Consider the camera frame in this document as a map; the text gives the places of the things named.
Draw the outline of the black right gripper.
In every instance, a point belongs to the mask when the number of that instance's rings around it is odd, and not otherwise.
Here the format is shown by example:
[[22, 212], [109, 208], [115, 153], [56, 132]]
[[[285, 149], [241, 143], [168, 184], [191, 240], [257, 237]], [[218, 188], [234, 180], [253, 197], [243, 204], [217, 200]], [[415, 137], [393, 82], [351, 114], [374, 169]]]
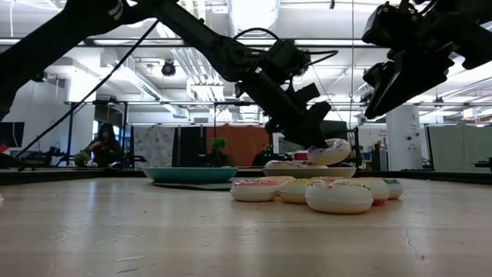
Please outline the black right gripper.
[[492, 32], [461, 12], [434, 12], [415, 24], [409, 37], [387, 53], [387, 61], [364, 71], [374, 90], [364, 115], [373, 119], [447, 80], [451, 53], [471, 70], [492, 62]]

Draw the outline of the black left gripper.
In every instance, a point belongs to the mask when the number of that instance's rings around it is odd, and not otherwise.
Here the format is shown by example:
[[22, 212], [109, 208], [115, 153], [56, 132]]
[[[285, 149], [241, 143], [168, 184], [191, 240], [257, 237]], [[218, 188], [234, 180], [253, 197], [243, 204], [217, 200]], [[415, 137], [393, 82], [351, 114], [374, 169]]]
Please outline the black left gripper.
[[308, 102], [320, 92], [313, 83], [299, 90], [292, 87], [284, 90], [263, 72], [247, 74], [236, 83], [237, 95], [244, 93], [263, 109], [269, 121], [265, 124], [268, 133], [280, 132], [289, 142], [305, 148], [326, 148], [321, 133], [321, 122], [331, 110], [327, 102], [318, 102], [307, 109]]

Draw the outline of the large purple frosted donut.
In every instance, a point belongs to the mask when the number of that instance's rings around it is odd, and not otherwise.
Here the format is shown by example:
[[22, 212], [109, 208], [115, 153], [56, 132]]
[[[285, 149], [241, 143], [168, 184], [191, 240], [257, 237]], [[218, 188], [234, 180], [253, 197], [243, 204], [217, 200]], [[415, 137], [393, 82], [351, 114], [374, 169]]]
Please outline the large purple frosted donut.
[[327, 148], [310, 147], [307, 158], [315, 165], [333, 165], [344, 161], [351, 153], [351, 145], [341, 138], [330, 138], [326, 141]]

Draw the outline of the large pink frosted donut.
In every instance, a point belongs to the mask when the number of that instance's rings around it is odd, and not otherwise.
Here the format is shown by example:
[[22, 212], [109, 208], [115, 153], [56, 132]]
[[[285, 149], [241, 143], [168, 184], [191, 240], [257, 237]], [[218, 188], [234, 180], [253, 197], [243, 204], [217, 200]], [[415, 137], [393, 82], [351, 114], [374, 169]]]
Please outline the large pink frosted donut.
[[266, 163], [265, 169], [326, 169], [326, 165], [315, 165], [309, 162], [292, 162], [272, 160]]

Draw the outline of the small yellow donut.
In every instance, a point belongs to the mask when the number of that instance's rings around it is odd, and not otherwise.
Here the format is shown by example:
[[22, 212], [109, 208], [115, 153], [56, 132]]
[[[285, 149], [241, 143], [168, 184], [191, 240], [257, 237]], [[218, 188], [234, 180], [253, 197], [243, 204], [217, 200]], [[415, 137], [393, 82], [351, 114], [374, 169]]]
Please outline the small yellow donut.
[[306, 205], [305, 192], [319, 179], [293, 179], [281, 185], [279, 196], [286, 203]]

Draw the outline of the small white donut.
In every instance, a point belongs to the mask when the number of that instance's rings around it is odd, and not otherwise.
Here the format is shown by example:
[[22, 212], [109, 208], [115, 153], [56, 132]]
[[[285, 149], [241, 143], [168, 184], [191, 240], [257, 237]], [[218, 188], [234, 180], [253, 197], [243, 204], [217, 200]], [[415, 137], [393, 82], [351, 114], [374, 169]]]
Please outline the small white donut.
[[309, 185], [304, 197], [307, 205], [316, 212], [346, 215], [366, 212], [374, 200], [369, 188], [334, 182]]

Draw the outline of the small blue donut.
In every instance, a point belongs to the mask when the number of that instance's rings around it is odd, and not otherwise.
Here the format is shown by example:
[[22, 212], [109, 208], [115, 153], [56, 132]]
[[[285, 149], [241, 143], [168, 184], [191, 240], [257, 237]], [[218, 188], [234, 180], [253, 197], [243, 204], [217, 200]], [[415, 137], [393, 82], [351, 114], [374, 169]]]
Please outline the small blue donut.
[[389, 199], [399, 199], [403, 194], [403, 186], [397, 179], [383, 179], [389, 190]]

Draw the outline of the tan plate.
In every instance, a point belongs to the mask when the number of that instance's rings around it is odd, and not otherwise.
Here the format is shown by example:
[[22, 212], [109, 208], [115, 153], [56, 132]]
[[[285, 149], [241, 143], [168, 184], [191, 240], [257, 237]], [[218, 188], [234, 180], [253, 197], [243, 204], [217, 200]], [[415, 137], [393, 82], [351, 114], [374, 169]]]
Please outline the tan plate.
[[313, 177], [341, 177], [351, 178], [356, 168], [351, 167], [330, 167], [326, 169], [263, 169], [266, 176], [291, 176], [296, 179], [309, 179]]

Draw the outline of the white pillar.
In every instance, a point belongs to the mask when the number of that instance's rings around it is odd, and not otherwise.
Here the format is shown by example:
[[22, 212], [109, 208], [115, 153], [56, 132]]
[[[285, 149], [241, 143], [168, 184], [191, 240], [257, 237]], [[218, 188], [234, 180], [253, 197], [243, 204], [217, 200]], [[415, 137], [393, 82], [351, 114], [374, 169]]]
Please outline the white pillar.
[[400, 106], [387, 113], [390, 171], [422, 168], [420, 117], [417, 106]]

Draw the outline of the orange partition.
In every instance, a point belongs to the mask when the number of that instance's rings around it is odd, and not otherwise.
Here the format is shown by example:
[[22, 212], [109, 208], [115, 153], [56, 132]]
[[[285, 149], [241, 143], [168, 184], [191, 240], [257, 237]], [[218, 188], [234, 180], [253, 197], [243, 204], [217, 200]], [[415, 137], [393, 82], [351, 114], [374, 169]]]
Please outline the orange partition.
[[262, 127], [223, 125], [207, 127], [207, 152], [211, 151], [214, 137], [226, 138], [222, 152], [233, 166], [252, 166], [254, 157], [269, 143], [269, 136]]

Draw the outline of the grey green partition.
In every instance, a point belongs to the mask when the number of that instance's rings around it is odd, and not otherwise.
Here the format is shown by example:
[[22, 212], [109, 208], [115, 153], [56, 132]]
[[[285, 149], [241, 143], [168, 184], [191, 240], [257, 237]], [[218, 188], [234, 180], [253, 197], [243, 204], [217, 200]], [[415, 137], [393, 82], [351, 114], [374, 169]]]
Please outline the grey green partition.
[[492, 173], [492, 126], [431, 126], [427, 136], [436, 172]]

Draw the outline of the round green potted plant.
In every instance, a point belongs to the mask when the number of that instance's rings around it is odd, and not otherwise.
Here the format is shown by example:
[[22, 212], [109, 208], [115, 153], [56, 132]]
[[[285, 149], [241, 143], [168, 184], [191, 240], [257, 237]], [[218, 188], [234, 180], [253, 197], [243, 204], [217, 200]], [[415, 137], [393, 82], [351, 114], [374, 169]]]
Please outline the round green potted plant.
[[215, 137], [211, 143], [211, 153], [209, 156], [210, 164], [214, 167], [229, 166], [229, 156], [223, 153], [227, 139], [225, 137]]

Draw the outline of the teal plate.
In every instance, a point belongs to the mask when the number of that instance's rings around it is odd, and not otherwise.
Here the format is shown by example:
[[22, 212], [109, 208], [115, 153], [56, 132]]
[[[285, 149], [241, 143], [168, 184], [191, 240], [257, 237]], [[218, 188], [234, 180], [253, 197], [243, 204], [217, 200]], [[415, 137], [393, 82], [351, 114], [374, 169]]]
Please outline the teal plate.
[[235, 177], [237, 168], [144, 167], [143, 173], [160, 183], [218, 183]]

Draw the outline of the patterned grey curtain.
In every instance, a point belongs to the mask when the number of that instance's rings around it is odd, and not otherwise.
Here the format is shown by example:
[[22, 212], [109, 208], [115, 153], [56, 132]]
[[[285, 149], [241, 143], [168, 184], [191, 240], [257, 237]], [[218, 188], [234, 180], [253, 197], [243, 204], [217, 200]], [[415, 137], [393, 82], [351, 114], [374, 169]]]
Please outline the patterned grey curtain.
[[145, 158], [145, 162], [136, 162], [135, 168], [170, 167], [174, 137], [174, 128], [160, 125], [134, 127], [134, 154]]

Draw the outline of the person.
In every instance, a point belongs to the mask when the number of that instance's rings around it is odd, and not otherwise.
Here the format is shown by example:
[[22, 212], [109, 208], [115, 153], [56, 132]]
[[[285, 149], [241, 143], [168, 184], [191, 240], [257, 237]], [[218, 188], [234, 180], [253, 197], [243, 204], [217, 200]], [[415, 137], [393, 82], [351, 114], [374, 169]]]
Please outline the person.
[[115, 167], [121, 163], [122, 150], [113, 129], [113, 124], [103, 123], [96, 135], [84, 149], [87, 154], [93, 154], [92, 163], [100, 168]]

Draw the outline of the small green potted plant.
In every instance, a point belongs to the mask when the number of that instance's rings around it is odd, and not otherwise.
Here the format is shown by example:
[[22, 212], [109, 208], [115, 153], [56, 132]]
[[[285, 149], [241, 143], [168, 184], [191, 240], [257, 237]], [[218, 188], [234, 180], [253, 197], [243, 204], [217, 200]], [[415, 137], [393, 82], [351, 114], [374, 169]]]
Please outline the small green potted plant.
[[74, 164], [79, 168], [84, 168], [88, 166], [88, 163], [91, 161], [91, 156], [84, 151], [80, 151], [76, 155], [74, 155]]

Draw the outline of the silver ventilation duct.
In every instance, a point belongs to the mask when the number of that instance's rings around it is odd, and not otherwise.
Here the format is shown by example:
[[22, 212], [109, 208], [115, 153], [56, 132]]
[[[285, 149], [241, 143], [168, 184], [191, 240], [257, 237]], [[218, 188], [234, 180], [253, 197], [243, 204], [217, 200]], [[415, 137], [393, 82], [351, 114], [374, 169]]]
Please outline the silver ventilation duct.
[[227, 0], [231, 35], [250, 28], [276, 31], [281, 0]]

